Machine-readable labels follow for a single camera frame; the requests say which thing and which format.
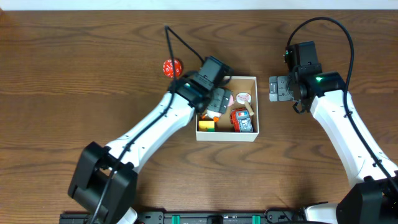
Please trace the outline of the white pink duck toy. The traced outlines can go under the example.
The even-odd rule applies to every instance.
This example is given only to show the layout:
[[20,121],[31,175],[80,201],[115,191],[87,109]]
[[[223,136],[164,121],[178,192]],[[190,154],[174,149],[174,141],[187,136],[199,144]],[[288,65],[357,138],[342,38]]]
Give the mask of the white pink duck toy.
[[[224,105],[224,109],[231,106],[234,103],[233,96],[230,95],[228,99],[227,105]],[[212,119],[215,123],[217,123],[223,114],[220,112],[209,111],[207,110],[205,114],[201,115],[201,120]]]

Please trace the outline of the wooden rattle drum toy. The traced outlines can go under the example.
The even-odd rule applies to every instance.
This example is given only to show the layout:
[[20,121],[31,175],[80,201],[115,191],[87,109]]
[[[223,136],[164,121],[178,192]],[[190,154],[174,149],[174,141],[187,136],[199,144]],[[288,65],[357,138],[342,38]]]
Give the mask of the wooden rattle drum toy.
[[242,104],[247,109],[250,116],[254,115],[254,111],[251,107],[251,95],[249,93],[241,92],[236,95],[236,101]]

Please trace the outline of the multicolour puzzle cube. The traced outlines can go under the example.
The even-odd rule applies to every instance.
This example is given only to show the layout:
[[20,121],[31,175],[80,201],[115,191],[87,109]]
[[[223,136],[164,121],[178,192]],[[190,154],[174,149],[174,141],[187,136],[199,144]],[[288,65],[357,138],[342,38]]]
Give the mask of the multicolour puzzle cube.
[[213,120],[199,120],[198,130],[201,132],[215,132],[215,122]]

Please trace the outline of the red toy truck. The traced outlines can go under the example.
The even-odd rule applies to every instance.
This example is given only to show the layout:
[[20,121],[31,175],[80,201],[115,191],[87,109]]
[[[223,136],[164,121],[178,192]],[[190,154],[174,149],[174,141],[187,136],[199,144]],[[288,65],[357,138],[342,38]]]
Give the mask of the red toy truck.
[[231,111],[230,121],[236,133],[252,133],[254,131],[251,116],[247,109],[235,109]]

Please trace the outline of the red lettered ball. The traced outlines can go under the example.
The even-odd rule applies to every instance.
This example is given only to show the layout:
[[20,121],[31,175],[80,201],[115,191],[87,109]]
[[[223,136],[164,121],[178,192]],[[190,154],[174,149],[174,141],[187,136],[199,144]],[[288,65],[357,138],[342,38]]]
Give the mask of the red lettered ball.
[[163,66],[163,73],[166,77],[173,78],[176,76],[177,78],[183,72],[183,66],[179,59],[175,58],[173,61],[171,59],[167,59]]

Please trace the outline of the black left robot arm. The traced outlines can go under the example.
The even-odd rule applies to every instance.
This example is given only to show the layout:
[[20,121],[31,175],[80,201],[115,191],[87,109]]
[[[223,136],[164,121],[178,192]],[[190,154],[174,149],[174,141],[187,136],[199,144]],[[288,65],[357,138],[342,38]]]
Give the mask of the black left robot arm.
[[77,162],[68,195],[84,207],[88,223],[134,223],[137,179],[149,158],[195,114],[206,110],[233,69],[207,57],[198,71],[173,79],[159,104],[119,138],[100,146],[89,143]]

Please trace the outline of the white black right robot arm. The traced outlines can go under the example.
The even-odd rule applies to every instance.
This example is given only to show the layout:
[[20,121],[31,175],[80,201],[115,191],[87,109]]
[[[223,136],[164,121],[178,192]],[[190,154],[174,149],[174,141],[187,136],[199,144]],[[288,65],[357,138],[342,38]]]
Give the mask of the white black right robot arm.
[[301,105],[328,135],[348,177],[350,190],[340,203],[303,210],[308,222],[397,223],[397,164],[378,146],[356,111],[338,72],[322,71],[314,42],[288,45],[289,74],[279,83],[286,100]]

